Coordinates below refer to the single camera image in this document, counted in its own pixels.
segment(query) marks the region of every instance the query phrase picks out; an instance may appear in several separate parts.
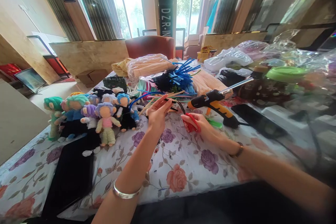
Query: floral tablecloth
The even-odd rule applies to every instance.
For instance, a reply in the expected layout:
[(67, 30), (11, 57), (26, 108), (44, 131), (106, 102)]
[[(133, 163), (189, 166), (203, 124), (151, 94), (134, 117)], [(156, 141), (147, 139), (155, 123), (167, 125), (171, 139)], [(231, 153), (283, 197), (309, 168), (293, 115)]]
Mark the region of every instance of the floral tablecloth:
[[(204, 108), (194, 110), (194, 113), (205, 112)], [(180, 115), (169, 113), (166, 116), (166, 128), (143, 182), (140, 204), (204, 193), (255, 179), (226, 153), (205, 142), (198, 134), (188, 133)], [(210, 117), (222, 121), (213, 111)], [(147, 130), (147, 119), (144, 116), (140, 119), (135, 131), (123, 133), (116, 129), (116, 144), (111, 148), (105, 146), (94, 157), (93, 190), (59, 218), (83, 221), (96, 213)], [(294, 162), (293, 156), (281, 145), (265, 139), (251, 127), (240, 126), (237, 130), (223, 127), (220, 131), (267, 155)], [(22, 219), (41, 215), (57, 160), (67, 144), (49, 142), (48, 132), (49, 127), (0, 167), (0, 223), (14, 220), (20, 223)], [(309, 147), (295, 148), (305, 151)]]

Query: smartphone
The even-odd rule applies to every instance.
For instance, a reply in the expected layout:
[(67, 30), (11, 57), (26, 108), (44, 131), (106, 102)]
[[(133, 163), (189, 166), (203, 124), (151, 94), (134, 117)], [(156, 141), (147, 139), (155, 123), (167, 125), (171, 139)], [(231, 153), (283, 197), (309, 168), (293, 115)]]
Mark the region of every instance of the smartphone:
[(266, 138), (276, 139), (288, 134), (286, 130), (284, 130), (247, 104), (235, 105), (232, 106), (231, 109), (243, 120), (245, 120), (249, 124), (249, 126), (254, 128)]

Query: scissors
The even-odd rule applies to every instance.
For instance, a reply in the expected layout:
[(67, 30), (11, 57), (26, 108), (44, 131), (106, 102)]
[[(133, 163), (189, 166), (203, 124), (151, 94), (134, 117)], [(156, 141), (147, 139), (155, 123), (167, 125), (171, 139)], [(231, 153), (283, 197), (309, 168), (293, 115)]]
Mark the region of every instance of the scissors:
[(196, 128), (195, 128), (194, 125), (192, 125), (191, 123), (186, 122), (186, 121), (183, 120), (183, 122), (185, 122), (185, 123), (187, 124), (189, 132), (193, 132), (193, 131), (201, 132), (201, 127), (198, 125), (197, 121), (196, 121), (195, 118), (192, 116), (192, 114), (190, 114), (190, 113), (186, 113), (186, 111), (185, 111), (183, 105), (182, 105), (179, 101), (176, 101), (176, 102), (177, 102), (177, 104), (179, 104), (179, 106), (181, 107), (181, 110), (182, 110), (183, 114), (186, 115), (186, 116), (189, 116), (189, 117), (192, 119), (192, 121), (194, 122), (194, 124), (196, 125)]

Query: purple-haired doll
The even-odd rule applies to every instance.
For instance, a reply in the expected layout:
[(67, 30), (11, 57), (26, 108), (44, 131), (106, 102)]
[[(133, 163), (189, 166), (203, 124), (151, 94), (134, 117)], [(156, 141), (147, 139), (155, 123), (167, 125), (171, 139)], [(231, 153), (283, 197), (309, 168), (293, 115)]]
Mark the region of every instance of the purple-haired doll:
[(81, 123), (87, 124), (87, 138), (86, 141), (83, 143), (87, 150), (83, 151), (83, 156), (90, 156), (92, 152), (94, 154), (100, 151), (100, 137), (99, 134), (96, 133), (96, 127), (98, 118), (95, 114), (96, 106), (89, 104), (84, 105), (82, 110), (80, 111), (81, 114), (84, 116), (80, 121)]

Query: bracelet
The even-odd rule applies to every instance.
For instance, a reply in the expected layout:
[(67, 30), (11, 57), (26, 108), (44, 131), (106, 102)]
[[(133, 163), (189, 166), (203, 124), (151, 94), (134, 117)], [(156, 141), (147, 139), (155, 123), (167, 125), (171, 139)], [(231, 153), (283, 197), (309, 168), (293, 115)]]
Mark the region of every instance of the bracelet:
[(140, 192), (140, 190), (141, 190), (141, 187), (140, 187), (140, 189), (137, 191), (137, 192), (135, 192), (135, 193), (132, 193), (132, 194), (125, 194), (125, 193), (122, 193), (122, 192), (120, 192), (117, 188), (116, 188), (116, 181), (117, 180), (115, 180), (115, 182), (114, 182), (114, 184), (113, 184), (113, 193), (116, 195), (116, 196), (118, 196), (119, 198), (122, 198), (122, 199), (126, 199), (126, 200), (128, 200), (128, 199), (132, 199), (132, 198), (134, 198), (135, 196), (137, 196), (138, 194), (139, 194), (139, 192)]
[(235, 155), (230, 155), (230, 154), (229, 154), (229, 156), (230, 156), (231, 158), (237, 158), (237, 157), (239, 157), (240, 154), (243, 152), (244, 145), (243, 145), (241, 142), (237, 142), (237, 143), (240, 144), (240, 148), (239, 148), (238, 152), (237, 152)]

